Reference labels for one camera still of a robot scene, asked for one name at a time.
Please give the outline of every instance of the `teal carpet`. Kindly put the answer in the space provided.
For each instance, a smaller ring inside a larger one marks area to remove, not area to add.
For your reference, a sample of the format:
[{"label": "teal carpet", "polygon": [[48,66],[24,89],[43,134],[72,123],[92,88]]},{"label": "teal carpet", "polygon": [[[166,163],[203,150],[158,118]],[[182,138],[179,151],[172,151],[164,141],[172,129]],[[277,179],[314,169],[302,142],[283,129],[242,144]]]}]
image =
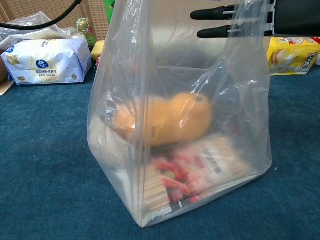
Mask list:
[{"label": "teal carpet", "polygon": [[94,81],[14,86],[0,96],[0,239],[308,240],[320,238],[320,67],[272,77],[273,165],[261,178],[140,228],[87,143]]}]

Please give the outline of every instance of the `white package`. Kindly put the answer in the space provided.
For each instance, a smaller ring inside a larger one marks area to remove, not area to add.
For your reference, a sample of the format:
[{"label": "white package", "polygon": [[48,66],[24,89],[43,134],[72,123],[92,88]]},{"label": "white package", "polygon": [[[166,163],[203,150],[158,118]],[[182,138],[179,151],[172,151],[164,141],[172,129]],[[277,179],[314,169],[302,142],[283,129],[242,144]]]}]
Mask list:
[{"label": "white package", "polygon": [[17,85],[82,83],[92,65],[82,38],[25,40],[1,57]]}]

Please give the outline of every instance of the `food package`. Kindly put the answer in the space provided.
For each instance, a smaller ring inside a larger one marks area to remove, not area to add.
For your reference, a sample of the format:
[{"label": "food package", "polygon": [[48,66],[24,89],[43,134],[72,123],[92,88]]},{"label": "food package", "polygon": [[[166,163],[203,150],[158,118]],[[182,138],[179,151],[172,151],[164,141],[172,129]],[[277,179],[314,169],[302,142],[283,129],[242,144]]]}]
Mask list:
[{"label": "food package", "polygon": [[[217,39],[197,37],[220,23],[190,19],[192,11],[212,4],[115,1],[92,87],[87,139],[141,227],[208,204],[272,163],[267,1],[239,5],[236,31],[222,48]],[[108,199],[105,204],[113,207]]]},{"label": "food package", "polygon": [[25,40],[1,57],[17,85],[82,83],[92,65],[83,38]]},{"label": "food package", "polygon": [[319,37],[272,37],[267,58],[272,76],[305,75],[320,53]]}]

